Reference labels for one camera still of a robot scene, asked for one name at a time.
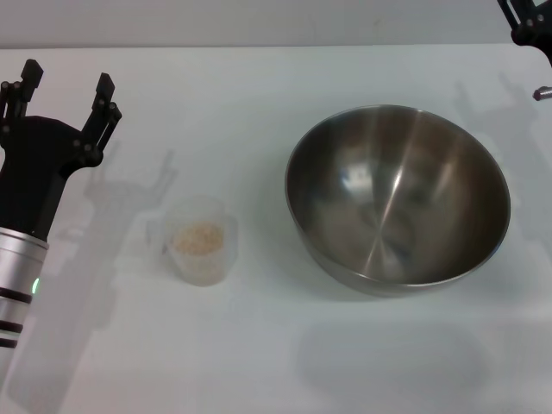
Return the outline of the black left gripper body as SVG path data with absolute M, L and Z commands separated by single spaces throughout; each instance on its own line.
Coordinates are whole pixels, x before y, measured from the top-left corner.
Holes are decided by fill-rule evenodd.
M 1 133 L 1 226 L 48 238 L 66 181 L 103 160 L 104 123 L 78 130 L 42 116 L 16 118 Z

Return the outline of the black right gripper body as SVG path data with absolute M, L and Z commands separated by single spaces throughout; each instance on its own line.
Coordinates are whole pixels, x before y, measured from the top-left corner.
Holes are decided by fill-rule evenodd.
M 533 47 L 542 52 L 551 62 L 551 16 L 537 12 L 522 19 L 511 30 L 513 42 L 520 47 Z

